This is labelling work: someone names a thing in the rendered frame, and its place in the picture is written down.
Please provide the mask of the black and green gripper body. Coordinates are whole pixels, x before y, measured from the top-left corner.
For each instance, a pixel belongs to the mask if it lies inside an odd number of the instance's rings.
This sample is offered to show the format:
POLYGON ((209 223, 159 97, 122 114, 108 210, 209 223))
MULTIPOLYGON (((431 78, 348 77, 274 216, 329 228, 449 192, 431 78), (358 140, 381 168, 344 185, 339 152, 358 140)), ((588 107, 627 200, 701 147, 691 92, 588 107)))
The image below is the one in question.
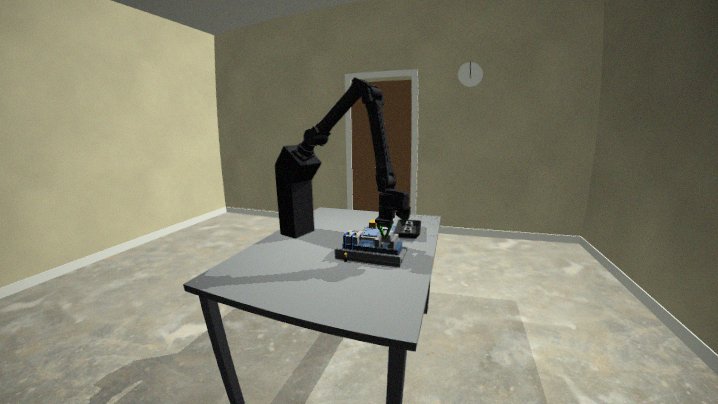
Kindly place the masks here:
POLYGON ((392 206, 380 206, 379 205, 379 216, 375 219, 376 224, 382 224, 386 227, 391 227, 391 225, 394 223, 393 220, 384 220, 384 208, 390 208, 392 206))

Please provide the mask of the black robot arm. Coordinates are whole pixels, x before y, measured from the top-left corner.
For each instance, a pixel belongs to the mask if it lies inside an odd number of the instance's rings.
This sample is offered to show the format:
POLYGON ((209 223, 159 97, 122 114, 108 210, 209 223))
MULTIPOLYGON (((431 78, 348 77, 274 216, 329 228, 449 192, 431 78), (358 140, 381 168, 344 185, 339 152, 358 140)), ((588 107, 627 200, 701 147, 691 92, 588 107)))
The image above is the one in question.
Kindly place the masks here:
POLYGON ((298 147, 292 150, 292 153, 303 162, 313 158, 315 156, 314 147, 317 145, 324 146, 323 144, 327 143, 328 136, 331 134, 330 130, 362 97, 362 103, 365 104, 368 112, 372 135, 376 161, 376 182, 378 191, 381 192, 379 193, 379 205, 392 206, 384 208, 384 220, 392 220, 396 213, 396 216, 406 222, 410 218, 409 209, 411 207, 408 207, 408 192, 395 189, 396 175, 390 159, 382 110, 384 105, 383 94, 378 87, 365 80, 362 81, 364 82, 361 82, 358 78, 352 80, 353 83, 350 88, 328 114, 316 126, 305 131, 302 144, 299 143, 298 147), (371 88, 371 86, 374 88, 371 88), (398 211, 395 212, 394 209, 398 211))

